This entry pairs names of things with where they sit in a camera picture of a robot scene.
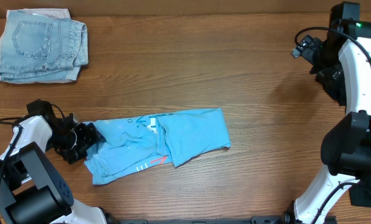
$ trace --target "blue cloth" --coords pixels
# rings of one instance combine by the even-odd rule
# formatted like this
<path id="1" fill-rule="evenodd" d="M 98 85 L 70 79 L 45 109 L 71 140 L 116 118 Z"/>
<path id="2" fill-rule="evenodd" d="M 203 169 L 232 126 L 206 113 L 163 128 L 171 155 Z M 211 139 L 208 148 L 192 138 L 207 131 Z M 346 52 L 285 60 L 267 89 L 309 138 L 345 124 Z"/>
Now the blue cloth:
<path id="1" fill-rule="evenodd" d="M 95 121 L 106 141 L 87 151 L 93 184 L 172 162 L 175 167 L 201 153 L 230 147 L 223 111 L 185 110 L 135 118 Z"/>
<path id="2" fill-rule="evenodd" d="M 1 47 L 2 81 L 76 80 L 80 66 L 87 63 L 84 23 L 21 11 L 9 13 Z"/>

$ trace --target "denim jeans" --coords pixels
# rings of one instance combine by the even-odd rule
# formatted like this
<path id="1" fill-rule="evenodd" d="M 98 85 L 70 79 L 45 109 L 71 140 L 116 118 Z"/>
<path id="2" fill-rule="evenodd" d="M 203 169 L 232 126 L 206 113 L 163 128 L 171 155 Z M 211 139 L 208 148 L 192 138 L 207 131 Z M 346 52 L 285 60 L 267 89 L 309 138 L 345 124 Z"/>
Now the denim jeans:
<path id="1" fill-rule="evenodd" d="M 76 80 L 80 66 L 87 63 L 84 23 L 21 11 L 9 13 L 2 38 L 2 81 Z"/>

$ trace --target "pocket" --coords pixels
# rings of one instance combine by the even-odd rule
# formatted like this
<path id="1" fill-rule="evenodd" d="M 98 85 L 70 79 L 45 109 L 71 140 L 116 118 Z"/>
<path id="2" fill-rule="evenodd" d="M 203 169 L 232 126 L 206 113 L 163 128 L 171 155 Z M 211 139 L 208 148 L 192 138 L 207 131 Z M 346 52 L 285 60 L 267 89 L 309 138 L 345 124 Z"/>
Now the pocket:
<path id="1" fill-rule="evenodd" d="M 50 54 L 50 36 L 53 24 L 21 21 L 12 36 L 17 54 L 29 58 L 47 59 Z"/>

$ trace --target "white cloth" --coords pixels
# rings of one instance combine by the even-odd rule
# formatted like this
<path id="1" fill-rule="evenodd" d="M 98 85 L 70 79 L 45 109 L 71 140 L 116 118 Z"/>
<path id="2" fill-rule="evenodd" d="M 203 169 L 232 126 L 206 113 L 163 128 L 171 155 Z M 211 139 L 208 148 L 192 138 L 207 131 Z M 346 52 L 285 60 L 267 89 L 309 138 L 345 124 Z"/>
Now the white cloth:
<path id="1" fill-rule="evenodd" d="M 11 11 L 15 11 L 15 10 L 7 10 L 7 18 L 9 17 L 9 13 Z M 64 19 L 64 18 L 71 18 L 70 14 L 69 14 L 69 11 L 68 9 L 21 9 L 22 12 L 25 12 L 27 14 L 37 14 L 37 15 L 40 15 L 40 16 L 47 16 L 47 17 L 51 17 L 51 18 L 54 18 L 54 19 Z M 2 37 L 4 35 L 4 32 L 2 34 L 2 36 L 0 37 L 0 51 L 1 51 L 1 40 L 2 40 Z M 59 82 L 59 83 L 65 83 L 65 82 L 71 82 L 72 80 L 59 80 L 59 81 L 56 81 L 56 82 Z M 49 81 L 45 81 L 45 83 L 53 83 L 55 82 L 54 80 L 49 80 Z"/>

